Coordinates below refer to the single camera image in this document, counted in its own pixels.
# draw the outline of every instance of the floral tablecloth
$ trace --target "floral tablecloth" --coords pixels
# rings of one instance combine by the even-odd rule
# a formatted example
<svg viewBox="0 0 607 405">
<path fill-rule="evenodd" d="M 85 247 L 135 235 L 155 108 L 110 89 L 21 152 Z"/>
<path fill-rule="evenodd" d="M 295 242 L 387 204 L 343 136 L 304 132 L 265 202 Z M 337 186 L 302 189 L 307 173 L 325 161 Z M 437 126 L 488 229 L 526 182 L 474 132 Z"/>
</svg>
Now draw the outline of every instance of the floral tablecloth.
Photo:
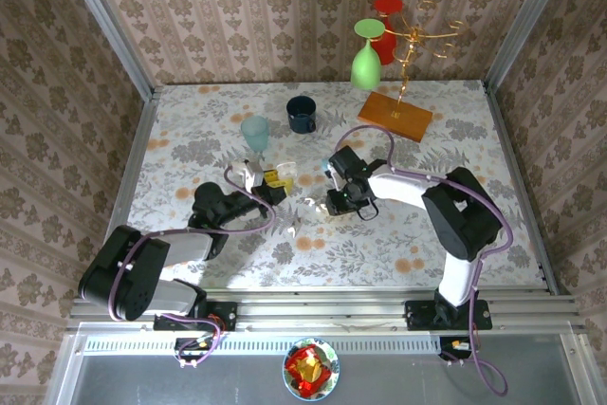
<svg viewBox="0 0 607 405">
<path fill-rule="evenodd" d="M 377 91 L 396 97 L 398 88 L 398 83 L 383 83 Z M 297 95 L 316 101 L 318 130 L 311 135 L 289 130 L 285 105 Z M 350 83 L 165 87 L 129 223 L 141 230 L 182 228 L 200 183 L 217 182 L 227 192 L 224 169 L 234 160 L 255 159 L 240 123 L 259 114 L 269 119 L 270 128 L 262 165 L 269 169 L 297 162 L 293 194 L 276 208 L 278 223 L 272 229 L 233 235 L 216 259 L 182 265 L 177 273 L 186 280 L 200 280 L 203 286 L 233 288 L 438 285 L 445 254 L 424 211 L 381 201 L 379 216 L 363 222 L 355 214 L 331 217 L 316 212 L 304 202 L 307 197 L 323 198 L 330 188 L 322 160 L 346 130 L 359 124 L 357 114 L 368 95 Z M 421 143 L 396 139 L 394 164 L 437 174 L 457 166 L 469 168 L 514 229 L 514 245 L 487 260 L 481 285 L 544 287 L 481 84 L 413 82 L 407 100 L 432 110 L 434 116 Z M 348 141 L 368 162 L 387 155 L 388 141 L 380 132 L 363 130 Z M 303 225 L 293 238 L 286 229 L 296 218 Z M 230 228 L 259 223 L 233 222 Z"/>
</svg>

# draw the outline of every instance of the wooden base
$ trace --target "wooden base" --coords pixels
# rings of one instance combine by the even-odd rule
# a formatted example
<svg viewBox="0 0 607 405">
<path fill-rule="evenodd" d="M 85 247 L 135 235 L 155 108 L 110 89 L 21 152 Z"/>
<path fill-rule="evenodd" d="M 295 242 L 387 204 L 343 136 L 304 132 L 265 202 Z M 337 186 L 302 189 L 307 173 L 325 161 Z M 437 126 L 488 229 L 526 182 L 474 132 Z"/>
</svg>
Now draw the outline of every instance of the wooden base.
<svg viewBox="0 0 607 405">
<path fill-rule="evenodd" d="M 392 113 L 395 108 L 395 99 L 371 92 L 359 112 L 359 120 L 379 125 L 395 135 L 420 142 L 432 120 L 432 112 L 401 102 L 397 111 L 398 118 L 394 118 Z"/>
</svg>

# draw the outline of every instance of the light blue cup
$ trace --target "light blue cup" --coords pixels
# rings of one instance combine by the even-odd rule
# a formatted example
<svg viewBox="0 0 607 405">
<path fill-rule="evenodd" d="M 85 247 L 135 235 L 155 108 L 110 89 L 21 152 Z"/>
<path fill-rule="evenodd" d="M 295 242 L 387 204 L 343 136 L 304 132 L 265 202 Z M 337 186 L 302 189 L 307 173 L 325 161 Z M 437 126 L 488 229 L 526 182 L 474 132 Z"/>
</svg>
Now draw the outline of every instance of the light blue cup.
<svg viewBox="0 0 607 405">
<path fill-rule="evenodd" d="M 267 119 L 261 116 L 251 116 L 240 124 L 240 131 L 247 141 L 248 147 L 254 152 L 264 152 L 267 148 L 269 127 Z"/>
</svg>

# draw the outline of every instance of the gray floor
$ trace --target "gray floor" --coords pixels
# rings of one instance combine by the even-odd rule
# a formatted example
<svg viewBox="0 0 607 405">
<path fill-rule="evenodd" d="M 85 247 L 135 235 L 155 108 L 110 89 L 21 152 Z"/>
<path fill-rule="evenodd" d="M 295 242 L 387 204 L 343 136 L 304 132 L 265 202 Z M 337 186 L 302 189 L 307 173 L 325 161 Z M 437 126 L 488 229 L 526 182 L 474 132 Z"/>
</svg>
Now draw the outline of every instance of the gray floor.
<svg viewBox="0 0 607 405">
<path fill-rule="evenodd" d="M 556 337 L 485 337 L 482 358 L 506 375 L 505 399 L 485 388 L 473 365 L 446 367 L 434 356 L 343 355 L 340 381 L 322 403 L 579 403 Z M 180 369 L 170 357 L 88 357 L 72 405 L 302 403 L 283 384 L 282 361 L 279 356 L 215 356 L 194 370 Z"/>
</svg>

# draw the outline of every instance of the patterned wallpaper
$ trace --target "patterned wallpaper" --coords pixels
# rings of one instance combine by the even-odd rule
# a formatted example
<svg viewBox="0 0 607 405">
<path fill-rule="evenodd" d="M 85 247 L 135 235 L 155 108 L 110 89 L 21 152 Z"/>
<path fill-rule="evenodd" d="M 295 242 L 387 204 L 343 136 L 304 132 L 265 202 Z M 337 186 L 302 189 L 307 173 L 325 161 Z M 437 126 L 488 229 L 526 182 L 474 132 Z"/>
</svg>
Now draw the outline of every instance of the patterned wallpaper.
<svg viewBox="0 0 607 405">
<path fill-rule="evenodd" d="M 0 403 L 41 403 L 140 98 L 83 0 L 0 0 Z"/>
<path fill-rule="evenodd" d="M 348 80 L 363 46 L 353 26 L 374 16 L 373 1 L 108 0 L 156 84 Z M 524 0 L 432 1 L 430 31 L 447 19 L 471 31 L 451 59 L 415 56 L 412 78 L 483 79 Z"/>
<path fill-rule="evenodd" d="M 549 0 L 498 96 L 607 378 L 607 0 Z"/>
</svg>

